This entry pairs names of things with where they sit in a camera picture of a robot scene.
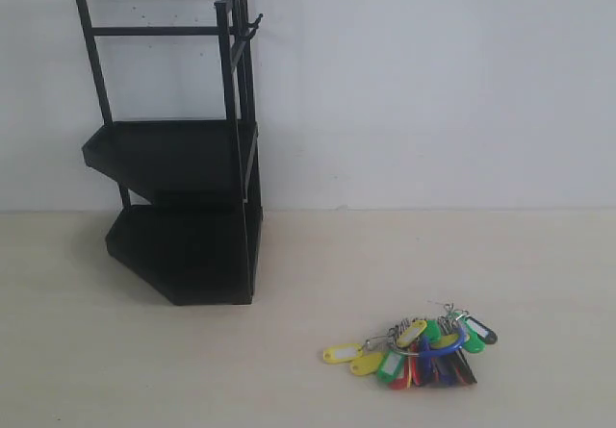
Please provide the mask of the yellow plastic tag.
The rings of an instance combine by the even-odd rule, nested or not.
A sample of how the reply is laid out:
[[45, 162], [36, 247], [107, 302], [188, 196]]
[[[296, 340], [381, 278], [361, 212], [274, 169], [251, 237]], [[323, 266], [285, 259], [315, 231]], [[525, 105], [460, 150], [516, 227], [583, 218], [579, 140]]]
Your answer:
[[322, 360], [326, 364], [336, 365], [350, 363], [364, 355], [363, 343], [345, 343], [325, 348], [322, 351]]
[[350, 372], [355, 376], [367, 376], [378, 371], [384, 354], [382, 352], [371, 352], [362, 355], [350, 362]]
[[426, 329], [427, 322], [424, 319], [414, 319], [405, 324], [398, 333], [396, 345], [399, 348], [408, 348]]

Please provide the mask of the black metal shelf rack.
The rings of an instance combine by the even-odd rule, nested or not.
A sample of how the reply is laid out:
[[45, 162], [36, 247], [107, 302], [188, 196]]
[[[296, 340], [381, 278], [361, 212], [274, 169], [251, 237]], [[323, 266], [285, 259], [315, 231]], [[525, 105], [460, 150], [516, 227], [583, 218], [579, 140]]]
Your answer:
[[[102, 115], [86, 165], [117, 183], [122, 209], [109, 255], [177, 306], [247, 305], [263, 221], [248, 0], [217, 0], [212, 26], [103, 26], [75, 0]], [[101, 37], [214, 37], [225, 115], [116, 120], [97, 49]]]

